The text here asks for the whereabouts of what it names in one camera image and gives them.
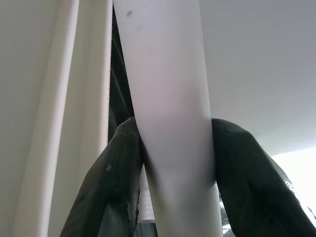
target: white ceiling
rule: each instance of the white ceiling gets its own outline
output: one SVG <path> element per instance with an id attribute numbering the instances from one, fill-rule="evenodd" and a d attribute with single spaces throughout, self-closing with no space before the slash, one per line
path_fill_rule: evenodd
<path id="1" fill-rule="evenodd" d="M 211 112 L 270 155 L 316 145 L 316 1 L 200 0 Z"/>
<path id="2" fill-rule="evenodd" d="M 60 0 L 0 1 L 0 236 L 10 236 Z"/>

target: white panel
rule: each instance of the white panel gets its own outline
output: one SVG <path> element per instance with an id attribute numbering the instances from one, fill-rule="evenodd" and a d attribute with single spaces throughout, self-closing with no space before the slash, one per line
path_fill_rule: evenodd
<path id="1" fill-rule="evenodd" d="M 218 237 L 198 0 L 114 4 L 159 235 Z"/>

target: bright window light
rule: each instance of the bright window light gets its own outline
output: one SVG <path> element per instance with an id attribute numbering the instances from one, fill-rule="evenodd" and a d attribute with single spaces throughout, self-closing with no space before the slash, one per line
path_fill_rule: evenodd
<path id="1" fill-rule="evenodd" d="M 316 215 L 316 148 L 272 156 L 291 180 L 297 197 Z"/>

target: white pvc pipe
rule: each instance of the white pvc pipe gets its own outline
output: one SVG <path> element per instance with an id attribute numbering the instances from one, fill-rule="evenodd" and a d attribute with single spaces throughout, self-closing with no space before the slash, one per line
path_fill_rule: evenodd
<path id="1" fill-rule="evenodd" d="M 112 0 L 79 2 L 48 237 L 60 236 L 87 171 L 107 144 L 112 9 Z"/>
<path id="2" fill-rule="evenodd" d="M 158 234 L 219 237 L 198 0 L 114 5 Z"/>
<path id="3" fill-rule="evenodd" d="M 15 214 L 13 237 L 47 236 L 78 5 L 79 0 L 61 2 Z"/>

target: white pipe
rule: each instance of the white pipe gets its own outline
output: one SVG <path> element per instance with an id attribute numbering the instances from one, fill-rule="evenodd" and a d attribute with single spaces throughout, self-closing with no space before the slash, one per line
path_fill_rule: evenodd
<path id="1" fill-rule="evenodd" d="M 15 214 L 14 237 L 47 236 L 78 5 L 79 0 L 63 0 L 59 9 Z"/>
<path id="2" fill-rule="evenodd" d="M 112 9 L 112 0 L 79 1 L 48 237 L 60 236 L 87 171 L 107 144 Z"/>
<path id="3" fill-rule="evenodd" d="M 114 5 L 158 234 L 219 237 L 198 0 Z"/>

